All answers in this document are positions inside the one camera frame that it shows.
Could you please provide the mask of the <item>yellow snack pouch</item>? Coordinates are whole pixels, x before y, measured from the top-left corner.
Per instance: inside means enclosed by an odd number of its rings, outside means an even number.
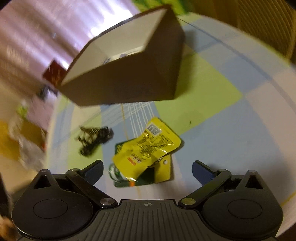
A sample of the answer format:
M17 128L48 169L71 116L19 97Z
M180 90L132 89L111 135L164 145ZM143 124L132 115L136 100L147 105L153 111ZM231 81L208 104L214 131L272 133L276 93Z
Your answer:
M180 144L180 137L154 117L139 137L123 144L112 161L127 180L136 181L147 168L176 150Z

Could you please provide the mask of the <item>plaid tablecloth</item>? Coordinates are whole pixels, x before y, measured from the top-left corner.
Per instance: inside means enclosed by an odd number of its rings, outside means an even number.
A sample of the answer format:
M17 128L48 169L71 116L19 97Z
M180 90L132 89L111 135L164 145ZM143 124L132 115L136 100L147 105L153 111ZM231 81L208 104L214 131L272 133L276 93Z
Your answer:
M217 20L187 15L180 22L186 44L175 99L80 108L59 96L47 168L64 173L97 159L108 167L115 145L138 137L157 116L184 142L172 155L172 180L117 188L105 171L100 190L117 200L179 200L200 186L191 173L196 160L233 174L256 170L281 204L284 233L295 224L295 67ZM82 156L80 126L107 126L113 138Z

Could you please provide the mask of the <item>red gift box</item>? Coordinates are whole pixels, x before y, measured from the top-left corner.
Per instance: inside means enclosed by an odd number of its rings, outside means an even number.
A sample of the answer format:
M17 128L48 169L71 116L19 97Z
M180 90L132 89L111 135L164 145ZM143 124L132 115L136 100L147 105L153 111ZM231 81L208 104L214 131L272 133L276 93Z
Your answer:
M59 87L67 70L64 69L56 60L53 60L49 67L44 71L42 77L50 82L54 87Z

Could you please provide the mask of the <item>brown cardboard box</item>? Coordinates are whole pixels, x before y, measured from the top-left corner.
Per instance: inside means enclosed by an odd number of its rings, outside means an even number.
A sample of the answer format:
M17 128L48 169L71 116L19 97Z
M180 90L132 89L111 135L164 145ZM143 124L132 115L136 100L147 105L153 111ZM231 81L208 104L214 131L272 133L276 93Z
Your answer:
M184 41L169 5L150 9L91 39L58 89L78 106L171 100ZM132 51L136 53L102 65L108 56Z

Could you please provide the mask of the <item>purple curtain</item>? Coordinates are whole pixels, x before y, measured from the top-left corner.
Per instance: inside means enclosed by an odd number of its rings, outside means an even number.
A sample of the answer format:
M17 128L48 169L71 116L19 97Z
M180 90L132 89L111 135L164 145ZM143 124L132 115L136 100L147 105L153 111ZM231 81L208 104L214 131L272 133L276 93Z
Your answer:
M1 1L1 91L35 93L53 60L68 68L90 39L137 13L132 1Z

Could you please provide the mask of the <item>green tissue pack bundle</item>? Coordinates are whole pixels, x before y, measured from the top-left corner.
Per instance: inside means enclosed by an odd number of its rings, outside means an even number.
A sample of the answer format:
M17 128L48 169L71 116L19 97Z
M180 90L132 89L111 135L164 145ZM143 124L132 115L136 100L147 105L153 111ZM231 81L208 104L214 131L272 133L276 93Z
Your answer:
M141 12L164 5L170 5L176 15L184 15L191 9L189 1L184 0L132 0L132 3Z

